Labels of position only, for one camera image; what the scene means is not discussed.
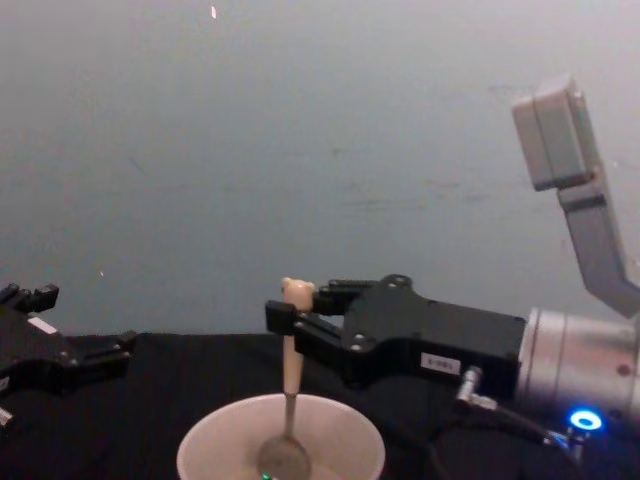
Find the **white label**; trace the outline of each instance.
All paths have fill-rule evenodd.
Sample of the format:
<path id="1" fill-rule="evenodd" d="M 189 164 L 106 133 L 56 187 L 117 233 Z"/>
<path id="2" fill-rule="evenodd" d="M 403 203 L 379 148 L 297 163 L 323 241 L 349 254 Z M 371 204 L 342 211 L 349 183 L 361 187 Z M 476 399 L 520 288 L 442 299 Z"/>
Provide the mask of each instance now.
<path id="1" fill-rule="evenodd" d="M 33 318 L 30 318 L 28 320 L 28 322 L 31 325 L 33 325 L 34 327 L 39 328 L 40 330 L 42 330 L 44 333 L 46 333 L 48 335 L 51 335 L 52 333 L 56 333 L 57 332 L 57 330 L 54 327 L 49 325 L 47 322 L 45 322 L 41 318 L 33 317 Z"/>
<path id="2" fill-rule="evenodd" d="M 451 375 L 458 376 L 460 375 L 460 360 L 456 360 L 454 358 L 423 353 L 420 358 L 420 366 L 437 372 L 449 373 Z"/>

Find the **spoon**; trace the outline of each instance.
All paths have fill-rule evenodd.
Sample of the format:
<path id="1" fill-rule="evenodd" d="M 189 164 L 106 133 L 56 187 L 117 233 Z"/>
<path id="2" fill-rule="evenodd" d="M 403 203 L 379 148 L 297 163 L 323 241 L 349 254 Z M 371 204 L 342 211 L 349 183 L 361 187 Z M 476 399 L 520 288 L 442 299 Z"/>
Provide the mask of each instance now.
<path id="1" fill-rule="evenodd" d="M 258 452 L 258 472 L 264 480 L 309 480 L 311 459 L 293 436 L 296 397 L 300 391 L 302 355 L 293 337 L 284 337 L 285 423 L 284 432 L 267 440 Z"/>
<path id="2" fill-rule="evenodd" d="M 313 306 L 312 283 L 291 278 L 282 279 L 282 294 L 285 303 L 290 303 L 300 312 Z M 311 459 L 304 447 L 293 436 L 293 419 L 296 398 L 300 392 L 302 362 L 304 357 L 296 352 L 293 336 L 284 337 L 283 377 L 285 394 L 285 422 L 282 435 L 267 440 L 258 452 L 258 472 L 263 480 L 309 480 Z"/>

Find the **blue led light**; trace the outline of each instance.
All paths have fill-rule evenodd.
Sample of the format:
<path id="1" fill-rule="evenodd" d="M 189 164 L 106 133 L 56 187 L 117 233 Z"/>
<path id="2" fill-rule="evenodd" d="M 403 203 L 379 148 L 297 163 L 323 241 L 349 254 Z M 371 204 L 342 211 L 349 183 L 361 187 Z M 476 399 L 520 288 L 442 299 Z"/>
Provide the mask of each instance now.
<path id="1" fill-rule="evenodd" d="M 569 418 L 571 425 L 580 430 L 598 430 L 602 427 L 602 419 L 591 410 L 576 410 Z"/>

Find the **metal spoon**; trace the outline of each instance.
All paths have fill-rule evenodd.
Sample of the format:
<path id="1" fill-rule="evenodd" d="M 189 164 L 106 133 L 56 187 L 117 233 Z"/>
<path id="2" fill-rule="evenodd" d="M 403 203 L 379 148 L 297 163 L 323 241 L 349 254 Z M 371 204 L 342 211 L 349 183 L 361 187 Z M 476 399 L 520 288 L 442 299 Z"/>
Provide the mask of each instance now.
<path id="1" fill-rule="evenodd" d="M 262 445 L 258 453 L 258 472 L 268 480 L 309 480 L 311 459 L 293 436 L 296 395 L 286 394 L 285 398 L 284 433 Z"/>
<path id="2" fill-rule="evenodd" d="M 303 356 L 296 352 L 295 339 L 284 337 L 283 377 L 285 393 L 284 432 L 267 440 L 258 452 L 258 472 L 265 480 L 309 480 L 311 459 L 293 436 L 296 398 L 302 379 Z"/>

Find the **white cup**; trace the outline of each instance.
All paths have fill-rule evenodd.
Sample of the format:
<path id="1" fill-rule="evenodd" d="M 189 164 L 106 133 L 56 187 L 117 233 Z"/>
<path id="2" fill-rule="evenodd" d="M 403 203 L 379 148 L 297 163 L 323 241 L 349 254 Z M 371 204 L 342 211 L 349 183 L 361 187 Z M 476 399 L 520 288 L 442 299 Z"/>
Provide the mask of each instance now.
<path id="1" fill-rule="evenodd" d="M 200 420 L 178 449 L 181 480 L 260 480 L 258 450 L 284 428 L 283 394 L 251 397 Z M 378 480 L 382 436 L 357 410 L 328 398 L 298 395 L 294 436 L 312 461 L 311 480 Z"/>

